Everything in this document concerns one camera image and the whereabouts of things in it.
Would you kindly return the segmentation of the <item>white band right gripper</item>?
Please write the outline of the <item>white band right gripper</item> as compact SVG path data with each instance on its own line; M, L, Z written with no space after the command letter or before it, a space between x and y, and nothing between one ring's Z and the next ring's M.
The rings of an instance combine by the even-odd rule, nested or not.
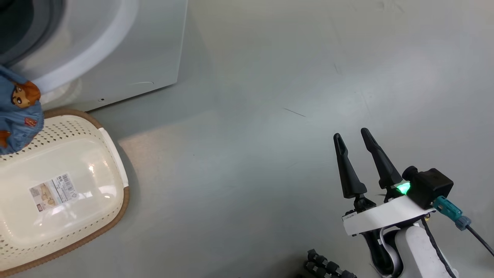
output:
M437 278L437 250L420 221L434 212L424 210L396 188L403 179L368 128L360 129L367 151L386 190L387 203L376 205L365 197L366 186L358 178L348 149L334 134L336 159L343 197L354 200L355 211L342 217L348 235L362 235L370 253L370 265L379 278Z

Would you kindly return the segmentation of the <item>blue cartoon print garment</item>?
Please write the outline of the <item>blue cartoon print garment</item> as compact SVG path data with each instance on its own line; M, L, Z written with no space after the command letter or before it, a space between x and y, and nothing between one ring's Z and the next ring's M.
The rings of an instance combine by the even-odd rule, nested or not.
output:
M44 127L39 88L0 65L0 156L17 153Z

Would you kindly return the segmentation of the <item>white washing machine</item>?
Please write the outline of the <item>white washing machine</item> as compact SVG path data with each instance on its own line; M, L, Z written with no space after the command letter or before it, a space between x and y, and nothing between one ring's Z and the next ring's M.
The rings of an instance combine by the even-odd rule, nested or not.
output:
M0 65L44 110L90 111L178 81L188 0L0 0ZM129 88L152 81L155 89Z

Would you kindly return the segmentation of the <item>cream basket with brown rim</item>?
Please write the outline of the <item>cream basket with brown rim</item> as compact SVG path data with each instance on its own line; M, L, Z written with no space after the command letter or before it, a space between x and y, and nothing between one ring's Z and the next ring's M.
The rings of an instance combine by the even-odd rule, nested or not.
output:
M67 172L78 199L39 213L28 189ZM0 156L0 278L101 236L122 219L129 199L125 167L103 126L78 110L46 111L28 146Z

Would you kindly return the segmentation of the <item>basket product label sticker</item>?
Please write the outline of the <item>basket product label sticker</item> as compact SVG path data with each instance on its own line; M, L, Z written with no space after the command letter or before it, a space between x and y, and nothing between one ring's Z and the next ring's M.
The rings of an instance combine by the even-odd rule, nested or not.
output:
M28 191L39 213L77 200L79 196L68 172L34 185Z

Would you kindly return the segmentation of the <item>black ribbed conduit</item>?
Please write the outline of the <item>black ribbed conduit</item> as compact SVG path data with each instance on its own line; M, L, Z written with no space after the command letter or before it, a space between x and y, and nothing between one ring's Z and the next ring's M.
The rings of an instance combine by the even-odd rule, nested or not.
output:
M358 278L354 273L341 269L335 262L319 255L314 249L307 251L303 268L315 278Z

